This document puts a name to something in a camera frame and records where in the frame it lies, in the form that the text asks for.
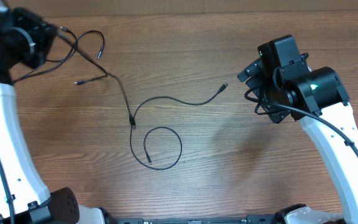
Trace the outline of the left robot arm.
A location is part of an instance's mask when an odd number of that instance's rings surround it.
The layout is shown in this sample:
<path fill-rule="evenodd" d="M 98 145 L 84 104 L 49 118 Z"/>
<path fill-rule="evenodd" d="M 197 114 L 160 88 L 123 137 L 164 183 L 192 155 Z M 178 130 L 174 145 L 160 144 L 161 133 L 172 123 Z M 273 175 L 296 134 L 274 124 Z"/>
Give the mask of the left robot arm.
<path fill-rule="evenodd" d="M 0 1 L 0 223 L 106 223 L 100 208 L 80 205 L 71 189 L 54 192 L 40 178 L 17 113 L 10 69 L 42 66 L 57 28 Z"/>

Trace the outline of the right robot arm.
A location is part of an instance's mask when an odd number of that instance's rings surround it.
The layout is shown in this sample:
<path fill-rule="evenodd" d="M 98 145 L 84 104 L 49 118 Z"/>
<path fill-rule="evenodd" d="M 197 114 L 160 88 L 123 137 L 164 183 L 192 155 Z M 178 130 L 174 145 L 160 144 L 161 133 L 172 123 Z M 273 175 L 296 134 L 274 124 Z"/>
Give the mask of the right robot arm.
<path fill-rule="evenodd" d="M 329 67 L 307 64 L 295 39 L 286 35 L 258 47 L 259 56 L 238 74 L 255 113 L 275 124 L 291 116 L 316 146 L 339 196 L 342 213 L 302 203 L 284 208 L 273 223 L 358 223 L 358 128 L 349 95 Z"/>

